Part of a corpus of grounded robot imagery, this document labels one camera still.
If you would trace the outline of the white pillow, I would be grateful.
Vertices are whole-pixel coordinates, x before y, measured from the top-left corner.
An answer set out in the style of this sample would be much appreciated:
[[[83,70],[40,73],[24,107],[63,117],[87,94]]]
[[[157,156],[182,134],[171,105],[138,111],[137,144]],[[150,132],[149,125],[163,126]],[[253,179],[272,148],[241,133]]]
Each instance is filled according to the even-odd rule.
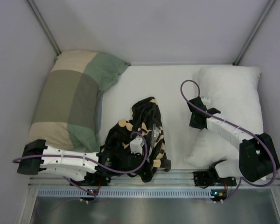
[[[261,71],[257,67],[209,66],[201,68],[194,80],[200,95],[208,98],[207,108],[216,108],[230,122],[253,134],[263,133],[263,119],[257,91]],[[199,131],[185,162],[207,167],[220,160],[236,160],[239,151],[219,134]]]

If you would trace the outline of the black floral plush pillowcase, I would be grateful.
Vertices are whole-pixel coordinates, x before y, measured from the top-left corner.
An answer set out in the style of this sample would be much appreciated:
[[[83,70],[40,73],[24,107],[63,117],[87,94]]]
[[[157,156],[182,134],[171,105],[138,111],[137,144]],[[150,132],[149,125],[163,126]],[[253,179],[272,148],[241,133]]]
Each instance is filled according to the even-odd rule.
[[[158,140],[152,139],[154,124],[161,130]],[[166,156],[161,113],[154,97],[145,98],[134,104],[131,120],[120,120],[109,131],[100,151],[111,151],[117,156],[125,155],[130,151],[130,142],[136,137],[141,137],[148,149],[143,170],[137,174],[141,180],[143,182],[151,181],[159,168],[168,172],[171,169],[171,161]]]

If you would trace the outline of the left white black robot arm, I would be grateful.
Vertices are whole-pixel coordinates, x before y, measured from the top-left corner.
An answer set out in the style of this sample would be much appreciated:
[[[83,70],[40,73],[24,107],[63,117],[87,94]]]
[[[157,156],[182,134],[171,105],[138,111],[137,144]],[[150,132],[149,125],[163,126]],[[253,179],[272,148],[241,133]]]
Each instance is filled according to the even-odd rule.
[[[112,177],[140,171],[147,159],[147,144],[135,138],[127,154],[117,156],[111,151],[82,153],[62,150],[35,140],[25,145],[22,156],[13,160],[18,164],[17,173],[39,173],[68,177],[76,182],[85,181],[87,175]]]

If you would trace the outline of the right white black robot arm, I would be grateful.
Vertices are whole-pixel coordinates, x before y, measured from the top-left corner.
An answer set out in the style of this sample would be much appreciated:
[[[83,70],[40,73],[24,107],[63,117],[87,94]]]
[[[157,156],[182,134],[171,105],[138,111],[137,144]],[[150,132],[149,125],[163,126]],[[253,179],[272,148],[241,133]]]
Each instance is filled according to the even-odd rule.
[[[239,177],[254,186],[272,175],[273,183],[280,167],[272,138],[252,132],[228,121],[216,108],[207,109],[200,97],[187,101],[191,111],[190,126],[219,134],[238,150],[238,158],[217,163],[214,169],[220,178]]]

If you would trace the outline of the green beige patchwork pillow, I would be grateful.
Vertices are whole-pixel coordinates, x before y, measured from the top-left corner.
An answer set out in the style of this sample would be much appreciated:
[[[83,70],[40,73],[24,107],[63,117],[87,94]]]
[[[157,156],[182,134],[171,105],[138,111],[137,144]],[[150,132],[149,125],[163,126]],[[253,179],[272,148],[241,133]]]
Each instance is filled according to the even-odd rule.
[[[61,53],[41,92],[28,140],[70,151],[99,151],[102,96],[129,65],[106,53]]]

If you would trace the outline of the white care label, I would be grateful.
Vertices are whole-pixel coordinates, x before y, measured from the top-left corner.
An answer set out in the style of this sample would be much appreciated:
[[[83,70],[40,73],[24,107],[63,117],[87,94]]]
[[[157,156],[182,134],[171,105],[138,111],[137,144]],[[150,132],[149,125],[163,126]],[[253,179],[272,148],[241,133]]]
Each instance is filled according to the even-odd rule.
[[[153,130],[152,130],[152,139],[158,140],[160,134],[161,134],[160,128],[156,124],[154,124]]]

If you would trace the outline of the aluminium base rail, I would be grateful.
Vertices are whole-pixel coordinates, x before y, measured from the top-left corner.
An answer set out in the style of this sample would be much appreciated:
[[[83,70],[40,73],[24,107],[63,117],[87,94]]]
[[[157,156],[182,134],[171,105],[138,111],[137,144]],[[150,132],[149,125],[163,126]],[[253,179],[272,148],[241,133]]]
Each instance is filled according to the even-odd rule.
[[[39,175],[31,177],[28,186],[31,187],[65,187],[70,183],[64,178],[54,175]],[[192,170],[157,171],[150,182],[144,183],[140,177],[131,178],[127,175],[112,177],[109,187],[113,188],[194,188]]]

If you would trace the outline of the right aluminium corner post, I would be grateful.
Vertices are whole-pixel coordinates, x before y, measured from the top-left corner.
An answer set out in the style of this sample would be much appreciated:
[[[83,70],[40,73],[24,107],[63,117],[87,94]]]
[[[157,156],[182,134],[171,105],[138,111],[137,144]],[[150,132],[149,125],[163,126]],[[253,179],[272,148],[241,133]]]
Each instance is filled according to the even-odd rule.
[[[233,61],[233,66],[239,66],[241,61],[243,60],[245,54],[247,53],[248,49],[252,45],[254,39],[256,38],[257,34],[261,30],[261,27],[264,25],[267,17],[271,13],[272,9],[274,8],[277,0],[268,0],[264,9],[261,11],[259,17],[257,18],[255,24],[252,27],[249,35],[247,36],[244,45],[242,46],[241,50],[239,51],[238,55],[236,56],[235,60]]]

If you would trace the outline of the aluminium corner post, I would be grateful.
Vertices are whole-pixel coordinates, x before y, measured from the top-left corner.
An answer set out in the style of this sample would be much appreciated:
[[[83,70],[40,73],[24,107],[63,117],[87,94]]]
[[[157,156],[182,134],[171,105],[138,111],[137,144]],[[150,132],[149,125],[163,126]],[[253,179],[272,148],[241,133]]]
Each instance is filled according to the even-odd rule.
[[[53,48],[55,54],[58,56],[61,54],[61,50],[55,40],[55,38],[53,37],[48,25],[46,24],[40,10],[38,9],[37,5],[35,4],[35,2],[33,0],[25,0],[25,2],[27,3],[28,7],[30,8],[31,12],[33,13],[36,21],[38,22],[38,24],[40,25],[40,27],[42,28],[42,31],[44,33],[44,35],[46,36],[46,38],[48,39],[51,47]]]
[[[254,39],[256,38],[257,34],[261,30],[261,27],[264,25],[267,17],[271,13],[272,9],[274,8],[277,0],[268,0],[264,9],[261,11],[259,17],[257,18],[255,24],[252,27],[249,35],[247,36],[244,45],[242,46],[241,50],[239,51],[238,55],[236,56],[235,60],[233,61],[233,66],[239,66],[241,61],[243,60],[245,54],[247,53],[248,49],[252,45]]]

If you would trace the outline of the left aluminium corner post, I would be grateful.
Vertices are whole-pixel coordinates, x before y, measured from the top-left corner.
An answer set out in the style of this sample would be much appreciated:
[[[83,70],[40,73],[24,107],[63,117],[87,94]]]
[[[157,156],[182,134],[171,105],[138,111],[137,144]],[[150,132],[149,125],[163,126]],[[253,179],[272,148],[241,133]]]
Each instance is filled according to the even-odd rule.
[[[38,24],[40,25],[40,27],[42,28],[42,31],[44,33],[44,35],[46,36],[46,38],[48,39],[51,47],[53,48],[55,54],[58,56],[61,54],[61,50],[55,40],[55,38],[53,37],[48,25],[46,24],[40,10],[38,9],[37,5],[35,4],[35,2],[33,0],[25,0],[25,2],[27,3],[28,7],[30,8],[31,12],[33,13],[36,21],[38,22]]]

